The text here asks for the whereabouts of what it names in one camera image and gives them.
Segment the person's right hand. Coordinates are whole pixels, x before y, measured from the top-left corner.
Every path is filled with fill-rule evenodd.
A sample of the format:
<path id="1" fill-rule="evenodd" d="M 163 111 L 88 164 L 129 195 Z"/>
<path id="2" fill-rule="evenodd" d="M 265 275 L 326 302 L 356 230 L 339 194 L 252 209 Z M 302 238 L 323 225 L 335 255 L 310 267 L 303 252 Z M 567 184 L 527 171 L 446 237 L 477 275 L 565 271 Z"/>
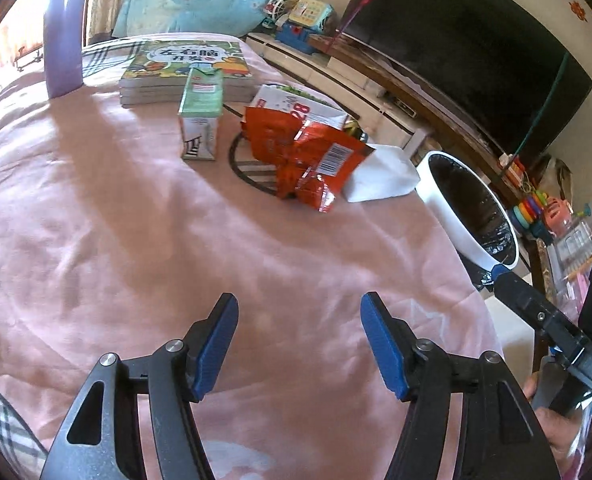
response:
<path id="1" fill-rule="evenodd" d="M 561 477 L 576 472 L 583 411 L 576 410 L 572 415 L 562 416 L 548 408 L 537 408 L 535 416 L 550 445 Z"/>

